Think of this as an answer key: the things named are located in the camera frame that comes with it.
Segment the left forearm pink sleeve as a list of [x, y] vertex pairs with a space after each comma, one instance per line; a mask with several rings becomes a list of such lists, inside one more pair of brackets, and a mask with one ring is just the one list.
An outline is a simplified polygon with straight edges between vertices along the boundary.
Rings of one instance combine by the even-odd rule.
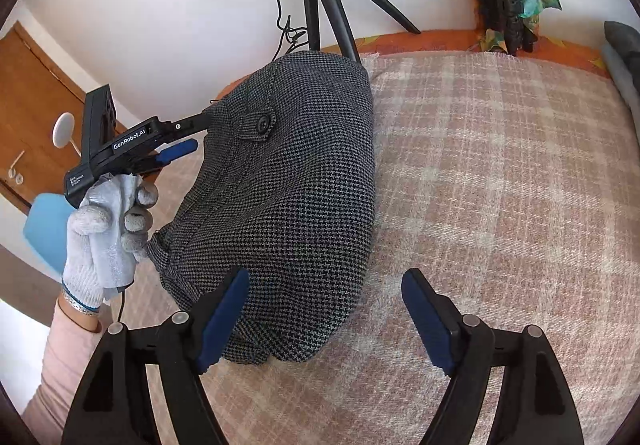
[[44, 349], [41, 382], [22, 413], [22, 419], [39, 444], [59, 444], [70, 405], [90, 358], [106, 328], [111, 309], [102, 309], [96, 331], [81, 328], [55, 305]]

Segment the left hand white glove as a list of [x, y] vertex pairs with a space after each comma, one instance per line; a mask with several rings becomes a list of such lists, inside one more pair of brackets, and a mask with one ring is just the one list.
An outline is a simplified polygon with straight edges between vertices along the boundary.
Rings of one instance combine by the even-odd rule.
[[87, 191], [67, 221], [62, 291], [74, 309], [94, 316], [134, 283], [157, 200], [156, 186], [137, 175], [105, 174]]

